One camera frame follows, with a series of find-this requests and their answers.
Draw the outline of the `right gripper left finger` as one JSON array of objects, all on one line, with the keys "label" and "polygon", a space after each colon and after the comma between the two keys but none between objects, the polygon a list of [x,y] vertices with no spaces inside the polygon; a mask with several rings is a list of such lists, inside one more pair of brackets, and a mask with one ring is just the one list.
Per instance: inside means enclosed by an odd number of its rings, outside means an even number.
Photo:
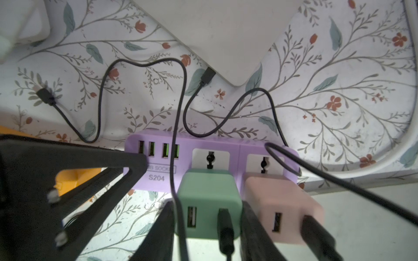
[{"label": "right gripper left finger", "polygon": [[168,201],[130,261],[171,261],[174,230],[174,203]]}]

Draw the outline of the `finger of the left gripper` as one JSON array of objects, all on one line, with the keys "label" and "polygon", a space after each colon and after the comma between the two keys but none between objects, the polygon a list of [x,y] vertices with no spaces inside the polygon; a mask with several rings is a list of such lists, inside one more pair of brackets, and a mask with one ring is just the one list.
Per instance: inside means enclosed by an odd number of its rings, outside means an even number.
[{"label": "finger of the left gripper", "polygon": [[139,153],[2,135],[1,260],[76,260],[147,167]]}]

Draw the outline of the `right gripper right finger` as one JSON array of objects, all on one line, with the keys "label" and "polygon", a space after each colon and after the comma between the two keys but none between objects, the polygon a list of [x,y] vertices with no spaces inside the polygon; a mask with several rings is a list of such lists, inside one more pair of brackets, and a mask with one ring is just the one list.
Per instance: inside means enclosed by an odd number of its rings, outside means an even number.
[{"label": "right gripper right finger", "polygon": [[242,202],[240,254],[243,261],[285,261],[248,202]]}]

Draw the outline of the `pink charger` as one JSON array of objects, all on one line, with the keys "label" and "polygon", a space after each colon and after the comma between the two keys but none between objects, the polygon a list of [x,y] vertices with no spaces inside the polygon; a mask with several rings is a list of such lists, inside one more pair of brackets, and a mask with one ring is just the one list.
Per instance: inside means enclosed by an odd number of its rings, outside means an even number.
[{"label": "pink charger", "polygon": [[324,224],[323,207],[284,176],[248,172],[243,176],[241,194],[275,243],[304,245],[301,229],[305,216]]}]

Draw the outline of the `green charger plug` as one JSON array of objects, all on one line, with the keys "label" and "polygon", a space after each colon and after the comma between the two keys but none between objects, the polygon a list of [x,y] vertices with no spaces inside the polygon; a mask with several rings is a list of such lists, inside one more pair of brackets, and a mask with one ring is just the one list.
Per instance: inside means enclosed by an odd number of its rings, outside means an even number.
[{"label": "green charger plug", "polygon": [[226,170],[190,169],[177,196],[182,204],[186,237],[218,239],[218,213],[228,210],[234,238],[240,236],[242,199],[233,175]]}]

